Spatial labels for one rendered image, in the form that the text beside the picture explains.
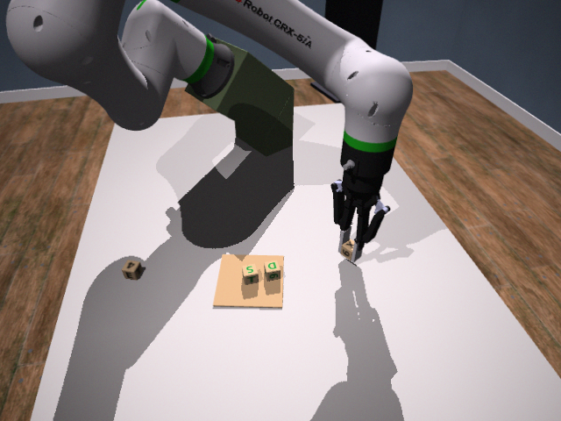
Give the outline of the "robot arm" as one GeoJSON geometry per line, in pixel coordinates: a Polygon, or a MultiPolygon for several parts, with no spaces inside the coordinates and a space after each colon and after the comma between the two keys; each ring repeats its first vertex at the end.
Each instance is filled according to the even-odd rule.
{"type": "MultiPolygon", "coordinates": [[[[343,169],[363,178],[389,172],[413,96],[399,61],[298,0],[170,1],[253,39],[328,90],[344,106],[343,169]]],[[[132,10],[120,43],[124,3],[11,0],[11,46],[33,72],[90,96],[130,131],[158,121],[174,78],[203,98],[223,90],[234,69],[230,48],[157,0],[132,10]]]]}

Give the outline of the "tan flat mat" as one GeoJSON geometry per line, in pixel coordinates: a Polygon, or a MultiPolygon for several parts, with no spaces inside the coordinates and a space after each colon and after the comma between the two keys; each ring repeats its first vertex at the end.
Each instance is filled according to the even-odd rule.
{"type": "Polygon", "coordinates": [[[284,255],[223,254],[213,306],[282,308],[284,255]],[[277,260],[280,279],[267,281],[264,262],[277,260]],[[256,264],[259,282],[245,285],[242,266],[256,264]]]}

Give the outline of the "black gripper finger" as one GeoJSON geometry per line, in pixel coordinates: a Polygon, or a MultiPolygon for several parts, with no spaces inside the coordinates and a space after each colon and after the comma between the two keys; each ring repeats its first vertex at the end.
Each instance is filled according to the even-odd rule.
{"type": "Polygon", "coordinates": [[[351,236],[351,225],[356,206],[352,205],[353,192],[350,190],[344,194],[342,188],[342,180],[337,180],[333,182],[331,190],[333,193],[333,215],[334,223],[340,226],[340,240],[338,246],[338,252],[341,253],[342,245],[350,239],[351,236]]]}
{"type": "Polygon", "coordinates": [[[388,205],[384,206],[384,204],[379,200],[378,196],[376,197],[377,197],[377,203],[375,204],[375,212],[374,212],[375,215],[373,216],[370,224],[369,224],[369,217],[370,217],[370,210],[372,209],[372,207],[367,210],[363,210],[364,198],[362,196],[357,198],[358,222],[357,222],[357,234],[356,234],[356,238],[354,239],[354,246],[352,250],[353,263],[361,257],[363,251],[362,248],[365,246],[365,243],[368,243],[375,238],[377,231],[380,228],[380,224],[384,218],[384,215],[391,210],[388,205]]]}

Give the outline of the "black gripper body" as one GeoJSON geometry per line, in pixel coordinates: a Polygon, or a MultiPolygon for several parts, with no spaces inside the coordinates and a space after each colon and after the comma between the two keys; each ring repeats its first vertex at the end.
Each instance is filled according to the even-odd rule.
{"type": "Polygon", "coordinates": [[[364,210],[369,209],[377,203],[377,197],[380,200],[380,189],[383,183],[383,176],[376,178],[363,178],[352,175],[344,170],[343,181],[341,183],[344,194],[348,191],[353,192],[352,205],[357,207],[357,198],[364,198],[364,210]]]}

